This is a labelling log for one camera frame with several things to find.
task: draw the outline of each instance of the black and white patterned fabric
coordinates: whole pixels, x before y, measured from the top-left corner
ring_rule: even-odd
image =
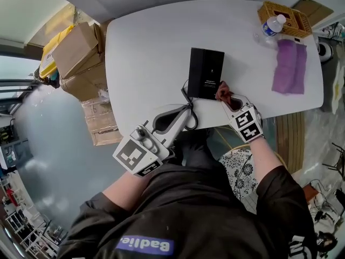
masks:
[[[258,186],[254,176],[253,157],[243,166],[251,154],[249,149],[234,149],[218,160],[224,165],[232,191],[238,199],[250,195]]]

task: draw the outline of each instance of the chair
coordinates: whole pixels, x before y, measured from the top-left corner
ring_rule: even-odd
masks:
[[[342,180],[345,181],[345,172],[344,172],[344,169],[345,169],[344,152],[345,152],[345,150],[342,147],[334,144],[333,142],[332,142],[332,145],[337,147],[336,150],[338,152],[340,152],[339,159],[335,165],[328,165],[328,164],[324,164],[324,163],[322,163],[322,165],[327,166],[329,170],[337,171],[341,175]]]
[[[20,244],[25,248],[26,252],[30,253],[37,259],[41,256],[44,256],[47,259],[56,258],[57,250],[55,247],[51,247],[51,243],[47,241],[42,232],[39,231],[39,228],[43,228],[44,224],[45,222],[30,232],[30,234],[23,239]]]

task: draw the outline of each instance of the logo patch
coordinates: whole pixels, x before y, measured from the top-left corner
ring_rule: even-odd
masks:
[[[123,236],[116,248],[146,254],[171,255],[174,251],[174,241],[144,236]]]

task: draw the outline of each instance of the yellow basket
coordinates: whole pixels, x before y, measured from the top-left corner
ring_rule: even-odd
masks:
[[[42,79],[54,74],[57,70],[56,64],[52,57],[52,52],[58,46],[58,44],[72,31],[73,28],[73,25],[67,27],[65,30],[54,36],[49,41],[49,43],[44,46],[41,64],[39,66],[39,76]]]
[[[271,16],[284,15],[286,23],[281,32],[286,35],[305,38],[312,34],[307,16],[287,6],[264,1],[263,6],[258,10],[258,15],[261,24],[264,24]]]

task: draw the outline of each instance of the white table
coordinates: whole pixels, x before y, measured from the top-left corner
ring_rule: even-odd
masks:
[[[304,95],[271,91],[277,52],[258,45],[262,2],[198,0],[139,11],[107,29],[106,73],[116,122],[122,134],[142,124],[153,108],[185,104],[180,89],[188,79],[190,49],[225,52],[222,80],[245,95],[264,118],[320,107],[322,72],[313,36],[307,45]],[[217,101],[195,100],[199,128],[228,124]]]

